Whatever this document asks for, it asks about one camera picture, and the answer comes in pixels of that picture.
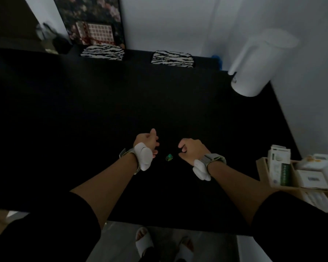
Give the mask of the person's left hand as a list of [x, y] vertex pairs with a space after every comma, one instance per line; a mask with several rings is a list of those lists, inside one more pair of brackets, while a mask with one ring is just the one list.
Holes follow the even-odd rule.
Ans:
[[150, 133], [141, 133], [137, 135], [133, 147], [135, 147], [139, 143], [143, 143], [146, 147], [148, 147], [152, 151], [153, 158], [155, 158], [156, 155], [158, 154], [157, 148], [160, 145], [158, 139], [159, 137], [157, 136], [157, 141], [151, 141]]

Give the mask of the person's right hand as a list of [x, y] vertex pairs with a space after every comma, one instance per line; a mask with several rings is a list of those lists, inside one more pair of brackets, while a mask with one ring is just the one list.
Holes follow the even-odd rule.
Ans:
[[194, 160], [201, 159], [205, 154], [210, 154], [210, 151], [200, 140], [188, 139], [186, 143], [187, 150], [181, 150], [178, 154], [181, 159], [194, 165]]

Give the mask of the person's left forearm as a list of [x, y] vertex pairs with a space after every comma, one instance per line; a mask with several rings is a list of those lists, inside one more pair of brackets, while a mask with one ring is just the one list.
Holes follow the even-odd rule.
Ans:
[[128, 153], [98, 175], [71, 190], [90, 205], [101, 229], [137, 169], [135, 155]]

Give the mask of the person's right forearm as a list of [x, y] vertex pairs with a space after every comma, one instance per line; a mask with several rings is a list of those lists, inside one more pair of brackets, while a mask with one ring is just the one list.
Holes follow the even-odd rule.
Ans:
[[276, 189], [238, 172], [220, 161], [209, 163], [208, 172], [219, 183], [249, 225], [260, 205], [271, 194], [277, 192]]

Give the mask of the white wrist tracker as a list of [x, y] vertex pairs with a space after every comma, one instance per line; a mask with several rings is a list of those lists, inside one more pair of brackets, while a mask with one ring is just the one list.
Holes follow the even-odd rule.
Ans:
[[122, 158], [125, 154], [132, 153], [135, 155], [138, 162], [138, 168], [135, 171], [136, 175], [140, 171], [146, 171], [151, 166], [153, 160], [152, 150], [149, 149], [143, 142], [138, 143], [132, 149], [123, 149], [119, 154], [119, 158]]
[[214, 161], [220, 161], [227, 164], [225, 157], [219, 154], [205, 154], [201, 159], [194, 160], [193, 172], [200, 180], [210, 181], [211, 175], [208, 172], [208, 165]]

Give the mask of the white right wrist tracker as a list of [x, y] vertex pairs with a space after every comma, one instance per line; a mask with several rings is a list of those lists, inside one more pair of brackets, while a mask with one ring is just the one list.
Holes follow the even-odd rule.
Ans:
[[193, 172], [200, 180], [210, 181], [211, 175], [208, 172], [208, 165], [214, 161], [220, 161], [227, 164], [225, 157], [219, 154], [205, 154], [201, 159], [194, 160]]

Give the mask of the zebra striped chair cushion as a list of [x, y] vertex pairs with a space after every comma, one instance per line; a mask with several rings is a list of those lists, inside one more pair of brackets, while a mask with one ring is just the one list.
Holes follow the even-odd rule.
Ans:
[[117, 61], [122, 61], [124, 55], [125, 51], [123, 48], [110, 44], [90, 45], [80, 53], [81, 57]]
[[185, 68], [195, 67], [195, 61], [191, 54], [163, 50], [153, 52], [150, 63], [155, 65], [168, 65]]

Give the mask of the wooden organiser tray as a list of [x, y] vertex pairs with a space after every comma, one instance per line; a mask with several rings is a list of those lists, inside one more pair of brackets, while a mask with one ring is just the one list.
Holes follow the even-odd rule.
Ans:
[[297, 171], [294, 168], [299, 161], [291, 160], [290, 162], [290, 186], [280, 186], [272, 181], [268, 170], [268, 159], [266, 157], [262, 157], [256, 161], [260, 181], [272, 188], [294, 195], [328, 213], [328, 190], [300, 187]]

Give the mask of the white slipper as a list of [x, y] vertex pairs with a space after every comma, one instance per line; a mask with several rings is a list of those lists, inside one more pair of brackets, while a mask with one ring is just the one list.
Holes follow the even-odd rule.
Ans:
[[152, 237], [146, 227], [141, 227], [137, 230], [135, 245], [140, 257], [143, 257], [148, 248], [154, 247]]
[[174, 262], [193, 262], [194, 246], [192, 240], [186, 236], [181, 239]]

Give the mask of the dark green packet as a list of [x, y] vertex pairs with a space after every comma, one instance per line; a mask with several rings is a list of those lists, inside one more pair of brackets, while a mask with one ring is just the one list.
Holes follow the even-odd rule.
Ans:
[[291, 186], [290, 164], [282, 163], [280, 168], [280, 185]]

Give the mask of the red checkered gift box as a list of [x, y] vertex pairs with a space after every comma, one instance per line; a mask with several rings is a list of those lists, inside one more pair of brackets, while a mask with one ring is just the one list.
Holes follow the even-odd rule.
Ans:
[[83, 45], [116, 45], [114, 28], [110, 24], [77, 21], [75, 25]]

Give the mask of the flat white box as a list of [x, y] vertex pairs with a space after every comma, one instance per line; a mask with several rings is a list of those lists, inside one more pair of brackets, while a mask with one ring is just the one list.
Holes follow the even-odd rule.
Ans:
[[296, 170], [298, 185], [306, 189], [328, 190], [328, 183], [322, 172]]

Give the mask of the dark bag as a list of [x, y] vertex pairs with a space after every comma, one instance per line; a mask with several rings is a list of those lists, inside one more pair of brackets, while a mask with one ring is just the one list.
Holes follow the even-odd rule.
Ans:
[[47, 53], [64, 55], [72, 48], [72, 44], [47, 23], [37, 24], [35, 31]]

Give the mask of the black sleeve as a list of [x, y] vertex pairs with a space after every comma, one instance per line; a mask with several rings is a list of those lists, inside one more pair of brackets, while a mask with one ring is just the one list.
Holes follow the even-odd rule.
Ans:
[[328, 213], [286, 192], [260, 205], [251, 232], [273, 262], [328, 262]]
[[80, 196], [49, 197], [0, 234], [0, 262], [86, 262], [101, 237], [99, 221]]

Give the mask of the black left sleeve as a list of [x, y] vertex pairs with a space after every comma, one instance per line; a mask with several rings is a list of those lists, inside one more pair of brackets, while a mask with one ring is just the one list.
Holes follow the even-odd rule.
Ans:
[[86, 262], [101, 237], [99, 221], [80, 196], [49, 197], [0, 234], [0, 262]]

